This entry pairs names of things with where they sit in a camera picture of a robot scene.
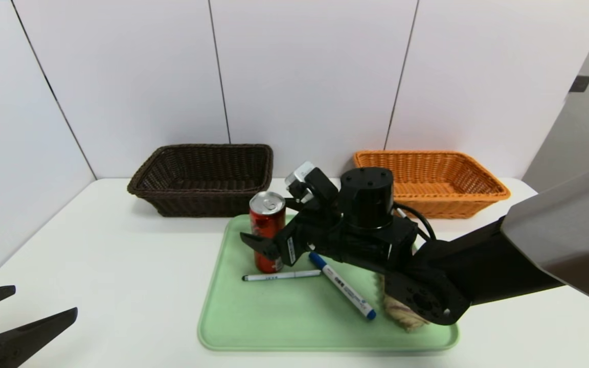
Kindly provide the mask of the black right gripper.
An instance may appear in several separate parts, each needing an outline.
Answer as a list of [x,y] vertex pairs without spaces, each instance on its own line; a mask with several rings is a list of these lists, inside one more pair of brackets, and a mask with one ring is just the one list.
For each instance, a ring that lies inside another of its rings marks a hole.
[[281,257],[287,266],[293,266],[308,252],[315,252],[333,259],[339,255],[339,217],[295,215],[271,238],[248,233],[239,233],[242,242],[269,260]]

